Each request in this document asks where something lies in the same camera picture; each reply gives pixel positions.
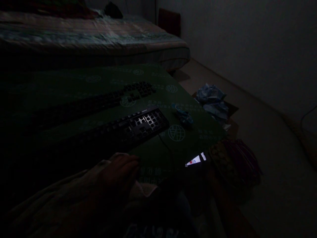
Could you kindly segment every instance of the green mat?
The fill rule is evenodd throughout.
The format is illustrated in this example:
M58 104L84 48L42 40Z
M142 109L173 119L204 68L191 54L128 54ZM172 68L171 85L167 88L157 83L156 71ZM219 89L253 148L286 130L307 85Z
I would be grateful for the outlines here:
M23 135L34 110L123 89L126 84L140 81L150 82L157 92L133 102L128 102L127 96L138 94L137 90L126 92L118 107L36 135ZM183 168L185 163L225 135L225 131L191 95L156 64L10 73L2 77L0 87L3 152L6 158L3 168L10 166L21 155L152 105L159 107L169 120L170 128L160 135L172 153L158 136L130 151L130 154L141 157L141 182L159 183L173 172L173 163L176 169ZM180 125L172 103L191 113L194 120L192 129L184 129Z

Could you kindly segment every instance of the phone screen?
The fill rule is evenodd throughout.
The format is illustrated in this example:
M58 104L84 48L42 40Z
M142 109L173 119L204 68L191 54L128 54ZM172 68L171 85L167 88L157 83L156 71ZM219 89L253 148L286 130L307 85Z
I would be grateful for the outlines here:
M202 156L203 160L206 160L206 156L204 154L204 152L201 152L200 155ZM189 166L189 165L192 165L192 164L196 164L196 163L199 163L201 162L200 161L200 158L199 158L199 155L197 155L195 158L193 158L190 162L188 162L185 167Z

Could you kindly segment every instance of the black bag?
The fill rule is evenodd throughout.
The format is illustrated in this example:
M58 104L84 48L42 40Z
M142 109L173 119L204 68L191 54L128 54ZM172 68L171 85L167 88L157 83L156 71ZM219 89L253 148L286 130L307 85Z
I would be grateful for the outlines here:
M107 4L107 6L104 9L104 12L107 16L110 16L111 18L116 18L116 19L123 18L123 15L121 11L119 10L118 6L116 4L113 4L112 2Z

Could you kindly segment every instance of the bed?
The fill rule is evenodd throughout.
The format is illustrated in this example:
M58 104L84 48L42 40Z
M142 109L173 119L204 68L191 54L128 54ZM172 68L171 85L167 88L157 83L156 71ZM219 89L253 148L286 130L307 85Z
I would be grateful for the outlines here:
M166 71L190 60L187 43L138 16L60 18L0 11L3 70L52 70L159 63Z

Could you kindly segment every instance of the crumpled paper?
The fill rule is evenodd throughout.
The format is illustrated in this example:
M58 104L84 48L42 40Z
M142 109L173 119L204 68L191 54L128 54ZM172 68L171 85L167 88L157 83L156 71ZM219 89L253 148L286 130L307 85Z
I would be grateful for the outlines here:
M216 85L204 85L197 91L196 100L203 105L203 108L223 126L228 120L228 107L223 99L226 96Z
M179 109L176 106L176 104L174 104L174 103L172 103L172 108L177 110L176 114L177 114L179 120L181 121L181 124L183 124L185 126L190 126L191 124L194 123L192 116L189 112Z

